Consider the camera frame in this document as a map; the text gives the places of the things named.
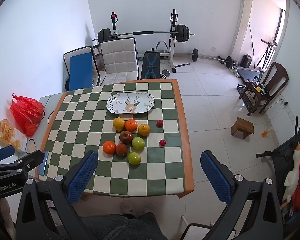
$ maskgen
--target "checkered tablecloth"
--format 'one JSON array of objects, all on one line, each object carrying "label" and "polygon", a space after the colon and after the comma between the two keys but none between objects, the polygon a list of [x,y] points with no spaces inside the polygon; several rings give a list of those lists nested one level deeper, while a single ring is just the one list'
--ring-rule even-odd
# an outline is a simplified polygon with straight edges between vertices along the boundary
[{"label": "checkered tablecloth", "polygon": [[[88,150],[94,150],[98,153],[99,162],[85,192],[149,196],[182,195],[189,191],[185,180],[183,151],[186,149],[187,158],[190,151],[188,145],[186,148],[182,145],[173,82],[144,81],[66,92],[61,97],[52,117],[54,120],[46,131],[42,149],[50,154],[45,174],[39,176],[39,179],[46,181],[59,174],[65,175]],[[138,91],[145,91],[154,96],[154,107],[149,112],[111,114],[106,109],[106,102],[110,96]],[[129,164],[126,156],[108,155],[102,150],[105,141],[120,143],[120,133],[112,125],[113,119],[118,116],[125,120],[135,119],[138,125],[147,123],[151,128],[148,136],[134,134],[144,139],[146,147],[143,150],[137,151],[128,147],[128,152],[134,151],[141,155],[141,163],[138,166]],[[163,120],[163,128],[156,126],[157,120]],[[163,148],[159,147],[161,139],[167,141]]]}]

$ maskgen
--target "red plastic bag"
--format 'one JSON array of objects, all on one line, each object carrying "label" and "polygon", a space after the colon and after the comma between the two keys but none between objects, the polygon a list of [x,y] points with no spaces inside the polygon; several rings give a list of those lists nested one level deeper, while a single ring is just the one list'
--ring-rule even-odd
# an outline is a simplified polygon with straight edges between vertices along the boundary
[{"label": "red plastic bag", "polygon": [[43,105],[35,99],[13,95],[10,111],[22,132],[31,137],[38,128],[43,115]]}]

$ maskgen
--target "red cherry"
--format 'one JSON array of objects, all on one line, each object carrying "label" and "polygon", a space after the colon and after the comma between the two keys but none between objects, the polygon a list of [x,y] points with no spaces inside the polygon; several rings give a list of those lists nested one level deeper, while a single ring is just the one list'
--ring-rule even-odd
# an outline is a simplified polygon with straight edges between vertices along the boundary
[{"label": "red cherry", "polygon": [[163,126],[163,120],[157,121],[157,127],[162,127]]},{"label": "red cherry", "polygon": [[166,143],[167,142],[164,139],[160,140],[160,142],[159,142],[160,146],[162,146],[162,147],[164,147],[166,145]]}]

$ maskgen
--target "barbell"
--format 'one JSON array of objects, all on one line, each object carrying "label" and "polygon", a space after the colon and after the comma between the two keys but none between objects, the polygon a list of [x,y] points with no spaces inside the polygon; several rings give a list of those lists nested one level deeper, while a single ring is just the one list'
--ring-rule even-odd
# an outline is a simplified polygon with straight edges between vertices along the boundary
[{"label": "barbell", "polygon": [[[188,53],[188,55],[192,55],[192,61],[197,61],[198,59],[198,49],[193,49],[192,54]],[[201,57],[204,58],[208,58],[208,59],[213,59],[213,60],[217,60],[217,61],[221,61],[221,62],[225,62],[226,63],[226,67],[227,68],[232,68],[233,66],[237,67],[238,66],[238,62],[233,59],[231,56],[228,56],[226,58],[226,60],[222,59],[222,58],[214,58],[214,57],[208,57],[208,56],[202,56]]]},{"label": "barbell", "polygon": [[132,32],[132,33],[122,33],[122,34],[111,34],[111,30],[109,28],[102,29],[100,32],[98,32],[98,38],[93,39],[93,41],[98,40],[99,44],[103,41],[109,41],[112,39],[112,37],[115,37],[115,39],[118,36],[123,35],[145,35],[145,34],[154,34],[154,33],[171,33],[173,38],[176,38],[179,42],[186,42],[189,40],[190,35],[194,35],[193,33],[189,32],[189,28],[185,25],[178,24],[176,27],[175,32],[154,32],[154,31],[145,31],[145,32]]}]

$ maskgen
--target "orange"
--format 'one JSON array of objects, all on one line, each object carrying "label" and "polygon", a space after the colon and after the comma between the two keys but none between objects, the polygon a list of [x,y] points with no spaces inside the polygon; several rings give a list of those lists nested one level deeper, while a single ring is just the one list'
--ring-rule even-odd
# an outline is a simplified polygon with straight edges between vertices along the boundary
[{"label": "orange", "polygon": [[146,123],[139,125],[138,133],[142,136],[147,136],[150,133],[150,126]]},{"label": "orange", "polygon": [[129,119],[128,121],[126,121],[124,127],[127,131],[133,132],[135,129],[138,128],[138,123],[136,120]]},{"label": "orange", "polygon": [[103,144],[102,149],[106,154],[114,154],[115,153],[115,143],[112,141],[106,141]]}]

